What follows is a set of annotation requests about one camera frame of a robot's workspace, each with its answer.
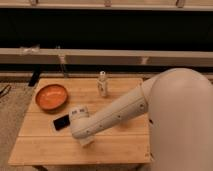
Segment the smartphone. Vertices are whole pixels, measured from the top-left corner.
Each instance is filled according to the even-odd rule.
[[[62,116],[62,117],[54,120],[53,124],[57,131],[69,126],[70,125],[69,115],[65,115],[65,116]]]

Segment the orange bowl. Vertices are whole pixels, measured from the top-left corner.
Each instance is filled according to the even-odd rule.
[[[44,110],[53,110],[62,106],[68,98],[67,90],[59,84],[50,84],[36,94],[37,105]]]

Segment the table leg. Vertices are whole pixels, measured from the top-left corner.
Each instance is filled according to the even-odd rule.
[[[37,169],[38,171],[48,171],[44,166],[33,166],[35,169]]]

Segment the floor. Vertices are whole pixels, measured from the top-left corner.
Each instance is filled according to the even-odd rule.
[[[9,94],[0,98],[0,171],[36,171],[33,167],[12,167],[7,164],[18,135],[25,112],[32,98],[34,87],[27,82],[0,82],[0,90],[6,84],[12,86]],[[49,171],[135,171],[137,164],[47,166]]]

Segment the wooden table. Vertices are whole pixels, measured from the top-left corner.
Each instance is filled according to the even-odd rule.
[[[68,114],[71,107],[80,104],[86,105],[90,114],[94,114],[141,81],[140,78],[109,78],[109,97],[102,98],[98,93],[97,79],[40,79],[9,164],[41,168],[41,165],[148,163],[150,149],[146,114],[96,134],[95,142],[87,148],[82,148],[72,138],[69,127],[56,131],[52,124],[54,119]],[[69,100],[63,108],[46,113],[36,105],[35,94],[52,83],[64,85]]]

